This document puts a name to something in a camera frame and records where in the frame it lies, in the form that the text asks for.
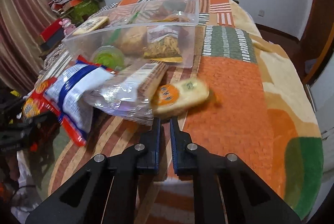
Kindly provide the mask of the beige biscuit pack with barcode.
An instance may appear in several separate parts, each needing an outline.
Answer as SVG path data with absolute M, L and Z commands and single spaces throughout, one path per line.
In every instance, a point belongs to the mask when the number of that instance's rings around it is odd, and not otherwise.
M 92 17 L 78 26 L 72 33 L 73 36 L 89 33 L 92 31 L 96 31 L 98 29 L 102 29 L 109 25 L 109 17 L 107 16 L 99 16 Z

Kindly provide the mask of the dark blue box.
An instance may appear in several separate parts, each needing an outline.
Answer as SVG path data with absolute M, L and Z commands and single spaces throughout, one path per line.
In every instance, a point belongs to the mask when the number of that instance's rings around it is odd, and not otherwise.
M 41 51 L 48 51 L 52 49 L 56 44 L 60 43 L 65 37 L 63 29 L 59 29 L 52 35 L 49 39 L 46 40 L 45 43 L 40 45 Z

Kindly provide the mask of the orange label rice cake pack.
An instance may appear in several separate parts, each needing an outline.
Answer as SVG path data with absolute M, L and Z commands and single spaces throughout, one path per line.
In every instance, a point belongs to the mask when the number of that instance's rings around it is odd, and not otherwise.
M 161 118 L 175 116 L 205 102 L 209 93 L 209 86 L 197 78 L 165 84 L 158 87 L 152 98 L 152 112 Z

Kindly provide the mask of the clear bag brown snacks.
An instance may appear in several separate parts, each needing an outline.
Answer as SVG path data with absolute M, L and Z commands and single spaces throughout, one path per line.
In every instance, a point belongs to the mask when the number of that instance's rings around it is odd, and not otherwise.
M 125 55 L 140 56 L 143 54 L 146 42 L 147 27 L 137 26 L 122 29 L 114 45 Z

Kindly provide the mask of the red blue white snack bag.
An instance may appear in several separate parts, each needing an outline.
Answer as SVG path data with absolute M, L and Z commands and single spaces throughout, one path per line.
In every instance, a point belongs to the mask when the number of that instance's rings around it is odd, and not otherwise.
M 77 146 L 85 146 L 91 130 L 93 107 L 82 96 L 117 74 L 112 68 L 92 63 L 81 55 L 75 64 L 35 87 L 23 105 L 23 116 L 32 118 L 51 111 Z

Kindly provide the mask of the clear plastic storage box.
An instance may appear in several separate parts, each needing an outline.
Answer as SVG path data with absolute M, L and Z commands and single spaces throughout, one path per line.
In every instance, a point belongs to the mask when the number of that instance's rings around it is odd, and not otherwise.
M 73 58 L 93 59 L 100 47 L 117 48 L 127 61 L 146 58 L 191 68 L 198 0 L 152 0 L 95 13 L 63 39 Z

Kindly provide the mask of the green jelly cup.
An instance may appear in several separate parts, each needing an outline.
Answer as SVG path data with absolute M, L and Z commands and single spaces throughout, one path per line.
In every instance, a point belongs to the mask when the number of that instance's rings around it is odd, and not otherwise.
M 115 71 L 125 68 L 125 57 L 121 50 L 114 46 L 101 46 L 98 48 L 92 54 L 91 62 L 101 64 Z

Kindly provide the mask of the pink plush toy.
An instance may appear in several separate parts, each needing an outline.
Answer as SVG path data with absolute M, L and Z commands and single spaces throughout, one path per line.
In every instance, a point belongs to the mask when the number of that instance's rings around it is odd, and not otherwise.
M 65 36 L 69 35 L 76 29 L 76 26 L 69 18 L 60 19 L 59 25 L 62 27 Z

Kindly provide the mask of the patchwork striped bed blanket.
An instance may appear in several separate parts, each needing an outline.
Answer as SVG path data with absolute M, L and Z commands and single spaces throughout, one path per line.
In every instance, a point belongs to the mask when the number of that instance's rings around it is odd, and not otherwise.
M 148 1 L 122 0 L 118 6 Z M 210 153 L 236 154 L 302 222 L 321 185 L 323 148 L 296 69 L 279 45 L 262 39 L 235 1 L 198 1 L 193 65 L 164 62 L 168 70 L 158 87 L 197 78 L 209 86 L 209 97 L 175 116 L 153 115 L 161 121 L 158 172 L 139 176 L 133 223 L 195 223 L 192 179 L 173 169 L 173 117 L 181 131 Z M 121 154 L 151 128 L 93 107 L 88 141 L 77 146 L 70 139 L 56 162 L 49 196 L 95 155 Z

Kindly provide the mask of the yellow noodle snack bag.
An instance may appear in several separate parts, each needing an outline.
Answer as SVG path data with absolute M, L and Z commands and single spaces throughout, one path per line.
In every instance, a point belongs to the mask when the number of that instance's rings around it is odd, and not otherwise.
M 143 57 L 166 63 L 182 63 L 178 39 L 179 30 L 176 27 L 162 25 L 148 27 Z

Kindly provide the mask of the striped red curtain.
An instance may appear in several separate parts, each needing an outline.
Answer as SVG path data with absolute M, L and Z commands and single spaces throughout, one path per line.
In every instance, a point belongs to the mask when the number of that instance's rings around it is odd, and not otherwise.
M 56 20 L 51 0 L 1 0 L 1 81 L 20 93 L 30 92 L 43 61 L 39 35 Z

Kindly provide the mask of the red gift box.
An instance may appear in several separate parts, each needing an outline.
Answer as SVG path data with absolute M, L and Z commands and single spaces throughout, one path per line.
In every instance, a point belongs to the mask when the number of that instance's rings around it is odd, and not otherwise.
M 51 23 L 48 27 L 46 27 L 40 34 L 40 37 L 43 42 L 49 40 L 55 33 L 57 33 L 61 28 L 60 25 L 61 19 L 56 19 L 53 23 Z

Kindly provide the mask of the green patterned box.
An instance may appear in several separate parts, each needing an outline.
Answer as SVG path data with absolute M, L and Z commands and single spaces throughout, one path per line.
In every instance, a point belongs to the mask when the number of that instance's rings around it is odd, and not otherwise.
M 65 17 L 69 18 L 73 24 L 80 25 L 99 10 L 99 3 L 95 0 L 83 0 L 69 9 Z

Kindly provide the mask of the brown wafer biscuit pack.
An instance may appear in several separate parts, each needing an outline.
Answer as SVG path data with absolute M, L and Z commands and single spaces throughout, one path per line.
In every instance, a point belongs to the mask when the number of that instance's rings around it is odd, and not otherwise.
M 151 100 L 167 70 L 164 62 L 137 59 L 102 85 L 84 92 L 83 99 L 109 115 L 151 126 Z

